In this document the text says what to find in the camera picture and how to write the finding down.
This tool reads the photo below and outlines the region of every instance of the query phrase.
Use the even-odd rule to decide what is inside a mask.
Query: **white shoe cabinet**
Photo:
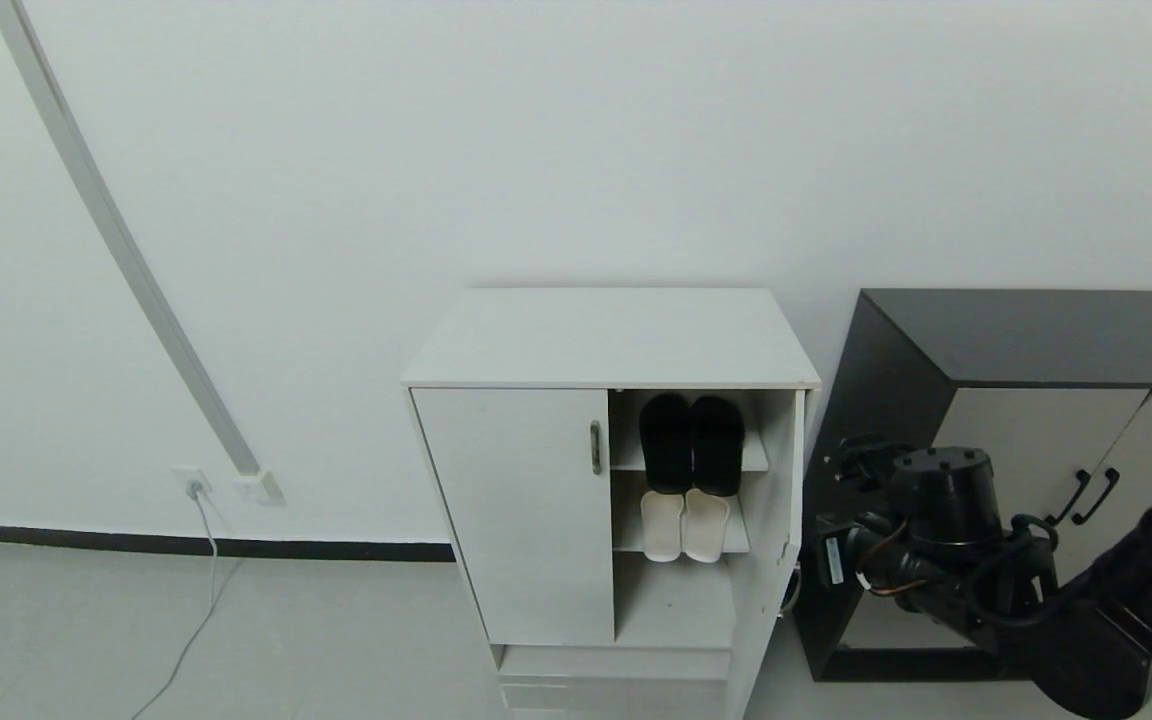
[[[516,717],[744,715],[799,553],[819,389],[771,293],[465,291],[402,382]],[[744,415],[717,564],[641,554],[637,414],[660,392]]]

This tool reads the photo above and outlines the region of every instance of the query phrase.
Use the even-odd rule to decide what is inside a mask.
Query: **white wall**
[[[831,381],[862,286],[1152,288],[1152,5],[26,0],[288,497],[444,538],[397,374],[471,285],[765,285]],[[230,470],[0,43],[0,523],[196,533]],[[8,183],[3,190],[3,183]]]

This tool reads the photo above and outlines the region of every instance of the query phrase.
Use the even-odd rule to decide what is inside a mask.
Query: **white cabinet door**
[[[1060,514],[1078,488],[1075,475],[1100,464],[1146,395],[1146,389],[963,388],[934,445],[988,453],[1007,532],[1018,511]]]
[[[1117,476],[1111,488],[1111,475]],[[1097,500],[1105,501],[1091,511]],[[1132,530],[1152,505],[1152,396],[1140,407],[1123,435],[1096,469],[1087,492],[1075,503],[1070,518],[1061,523],[1056,571],[1061,582],[1073,578]],[[1076,520],[1087,516],[1084,524]]]
[[[412,397],[490,641],[611,644],[607,392]]]

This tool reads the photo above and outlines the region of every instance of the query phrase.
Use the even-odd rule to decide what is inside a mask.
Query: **open cabinet compartment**
[[[745,423],[741,488],[728,498],[732,516],[723,556],[713,564],[685,555],[672,562],[652,562],[641,554],[639,500],[646,492],[646,478],[637,419],[651,397],[666,392],[680,393],[689,401],[703,395],[727,397],[738,407]],[[788,562],[790,568],[783,573],[787,582],[799,544],[801,493],[796,483],[801,477],[805,397],[805,392],[793,389],[609,393],[614,646],[732,651],[742,632],[741,614],[758,614],[749,624],[773,623],[780,597],[763,597],[767,591],[755,588],[771,578],[750,553],[758,552],[763,562],[772,555],[774,574],[780,574]],[[778,584],[778,592],[783,592],[785,583]]]

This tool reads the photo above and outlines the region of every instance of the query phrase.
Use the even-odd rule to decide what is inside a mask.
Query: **power cord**
[[[172,675],[168,676],[168,682],[162,683],[162,687],[159,688],[159,692],[156,692],[154,697],[150,698],[150,702],[146,702],[145,705],[141,706],[141,710],[136,711],[136,715],[132,715],[132,720],[137,720],[137,717],[141,717],[143,712],[150,708],[151,705],[154,705],[154,703],[162,697],[162,694],[168,692],[168,688],[172,687],[173,680],[175,680],[175,676],[177,676],[180,672],[180,665],[184,661],[185,653],[189,652],[189,646],[192,646],[194,641],[198,638],[198,632],[202,632],[202,628],[207,624],[207,620],[211,620],[212,612],[215,612],[217,609],[217,601],[220,600],[220,598],[217,597],[217,559],[220,556],[220,551],[217,550],[217,539],[211,536],[211,525],[207,524],[207,514],[202,509],[202,501],[198,500],[198,493],[202,491],[204,491],[202,483],[195,480],[189,483],[189,487],[185,493],[189,495],[189,500],[192,500],[194,503],[198,506],[198,516],[202,517],[202,529],[206,530],[207,541],[211,543],[211,582],[207,584],[207,615],[202,620],[202,623],[198,623],[198,629],[196,629],[192,635],[189,635],[189,642],[184,643],[184,647],[180,650],[177,664],[172,667]]]

